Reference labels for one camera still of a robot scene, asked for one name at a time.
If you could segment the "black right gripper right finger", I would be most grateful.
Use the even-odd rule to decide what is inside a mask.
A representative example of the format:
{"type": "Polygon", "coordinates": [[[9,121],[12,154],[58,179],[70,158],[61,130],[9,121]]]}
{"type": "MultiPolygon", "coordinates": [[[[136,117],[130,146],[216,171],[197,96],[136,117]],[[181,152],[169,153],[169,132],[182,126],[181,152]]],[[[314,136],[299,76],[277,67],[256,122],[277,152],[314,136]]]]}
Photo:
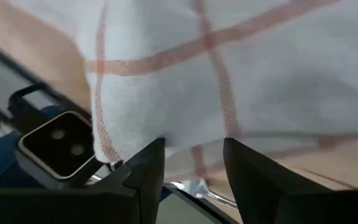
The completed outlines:
{"type": "Polygon", "coordinates": [[[331,190],[233,138],[223,157],[244,224],[358,224],[358,190],[331,190]]]}

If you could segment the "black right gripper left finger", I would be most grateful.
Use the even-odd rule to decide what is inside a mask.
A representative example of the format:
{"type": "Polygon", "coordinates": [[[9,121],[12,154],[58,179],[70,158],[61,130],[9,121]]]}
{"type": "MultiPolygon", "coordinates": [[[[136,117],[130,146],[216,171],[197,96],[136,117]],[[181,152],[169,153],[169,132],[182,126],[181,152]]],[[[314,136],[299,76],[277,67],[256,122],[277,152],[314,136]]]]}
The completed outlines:
{"type": "Polygon", "coordinates": [[[164,166],[157,138],[85,188],[0,190],[0,223],[155,224],[164,166]]]}

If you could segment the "white checked towel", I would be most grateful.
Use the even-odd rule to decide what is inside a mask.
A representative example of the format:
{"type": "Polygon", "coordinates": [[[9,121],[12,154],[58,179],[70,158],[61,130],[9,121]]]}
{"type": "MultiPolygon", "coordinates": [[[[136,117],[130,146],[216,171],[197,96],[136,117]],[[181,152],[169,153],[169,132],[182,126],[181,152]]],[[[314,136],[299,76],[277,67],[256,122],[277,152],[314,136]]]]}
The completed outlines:
{"type": "Polygon", "coordinates": [[[166,140],[165,176],[204,177],[223,139],[275,157],[358,146],[358,0],[8,0],[85,61],[94,151],[166,140]]]}

